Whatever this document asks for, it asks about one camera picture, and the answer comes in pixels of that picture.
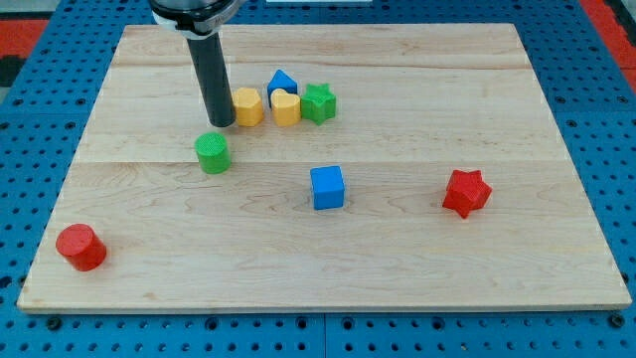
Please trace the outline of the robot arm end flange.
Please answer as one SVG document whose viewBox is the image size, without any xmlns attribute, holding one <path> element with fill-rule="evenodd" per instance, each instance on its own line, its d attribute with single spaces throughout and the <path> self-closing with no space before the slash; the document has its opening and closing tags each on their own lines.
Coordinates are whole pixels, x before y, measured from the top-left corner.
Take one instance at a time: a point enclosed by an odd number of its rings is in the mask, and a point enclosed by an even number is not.
<svg viewBox="0 0 636 358">
<path fill-rule="evenodd" d="M 217 34 L 245 0 L 149 0 L 155 22 L 190 40 Z"/>
</svg>

